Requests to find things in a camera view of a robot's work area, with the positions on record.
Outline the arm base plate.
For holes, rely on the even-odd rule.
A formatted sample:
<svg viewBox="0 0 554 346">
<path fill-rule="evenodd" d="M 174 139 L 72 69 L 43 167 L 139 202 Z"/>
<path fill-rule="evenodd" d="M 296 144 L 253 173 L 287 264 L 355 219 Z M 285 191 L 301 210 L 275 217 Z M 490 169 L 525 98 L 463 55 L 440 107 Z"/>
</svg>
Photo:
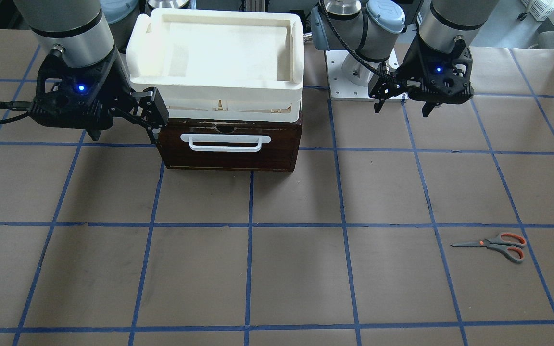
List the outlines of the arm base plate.
<svg viewBox="0 0 554 346">
<path fill-rule="evenodd" d="M 328 50 L 325 59 L 331 100 L 376 102 L 368 91 L 372 73 L 347 51 Z"/>
</svg>

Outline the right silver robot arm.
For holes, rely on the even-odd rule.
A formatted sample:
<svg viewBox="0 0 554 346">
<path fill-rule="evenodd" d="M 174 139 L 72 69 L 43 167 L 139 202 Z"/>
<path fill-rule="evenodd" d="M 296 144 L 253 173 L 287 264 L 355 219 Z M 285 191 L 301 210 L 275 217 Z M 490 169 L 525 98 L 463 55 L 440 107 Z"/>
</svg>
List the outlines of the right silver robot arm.
<svg viewBox="0 0 554 346">
<path fill-rule="evenodd" d="M 147 131 L 156 144 L 169 113 L 155 87 L 136 92 L 98 0 L 16 0 L 48 53 L 28 116 L 53 128 L 81 129 L 97 141 L 114 117 Z"/>
</svg>

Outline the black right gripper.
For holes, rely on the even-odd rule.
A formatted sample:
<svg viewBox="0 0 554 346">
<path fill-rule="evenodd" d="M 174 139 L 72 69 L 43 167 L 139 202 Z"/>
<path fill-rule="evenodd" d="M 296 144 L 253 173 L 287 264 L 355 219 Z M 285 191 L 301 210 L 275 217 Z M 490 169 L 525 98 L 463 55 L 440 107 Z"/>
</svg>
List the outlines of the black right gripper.
<svg viewBox="0 0 554 346">
<path fill-rule="evenodd" d="M 84 129 L 97 142 L 101 131 L 112 127 L 113 117 L 130 112 L 128 121 L 143 127 L 157 144 L 169 120 L 167 105 L 156 87 L 132 90 L 117 48 L 81 68 L 68 66 L 64 57 L 62 48 L 53 47 L 42 62 L 28 110 L 32 120 L 46 127 Z"/>
</svg>

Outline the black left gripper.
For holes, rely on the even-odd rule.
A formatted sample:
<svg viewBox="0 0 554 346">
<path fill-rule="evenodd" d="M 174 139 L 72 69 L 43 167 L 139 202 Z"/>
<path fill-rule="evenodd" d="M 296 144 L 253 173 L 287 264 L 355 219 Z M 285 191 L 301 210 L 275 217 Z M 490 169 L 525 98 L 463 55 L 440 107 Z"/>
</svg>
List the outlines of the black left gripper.
<svg viewBox="0 0 554 346">
<path fill-rule="evenodd" d="M 407 91 L 410 99 L 425 101 L 423 118 L 428 118 L 435 104 L 462 104 L 474 96 L 470 81 L 473 59 L 465 40 L 452 40 L 448 53 L 437 51 L 416 35 L 402 64 L 392 72 L 375 72 L 369 81 L 369 97 L 376 99 L 374 112 L 379 113 L 387 99 Z M 410 87 L 407 81 L 419 82 Z"/>
</svg>

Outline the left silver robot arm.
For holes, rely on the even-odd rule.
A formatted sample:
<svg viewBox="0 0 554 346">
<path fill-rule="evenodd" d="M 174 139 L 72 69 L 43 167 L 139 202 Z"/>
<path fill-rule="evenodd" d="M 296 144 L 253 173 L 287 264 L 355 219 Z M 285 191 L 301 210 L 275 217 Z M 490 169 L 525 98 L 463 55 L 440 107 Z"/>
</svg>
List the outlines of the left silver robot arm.
<svg viewBox="0 0 554 346">
<path fill-rule="evenodd" d="M 495 0 L 433 0 L 398 68 L 387 61 L 409 24 L 400 0 L 321 0 L 310 12 L 314 46 L 348 52 L 343 72 L 367 88 L 379 112 L 405 93 L 422 101 L 422 116 L 442 104 L 460 105 L 474 95 L 470 44 L 497 6 Z"/>
</svg>

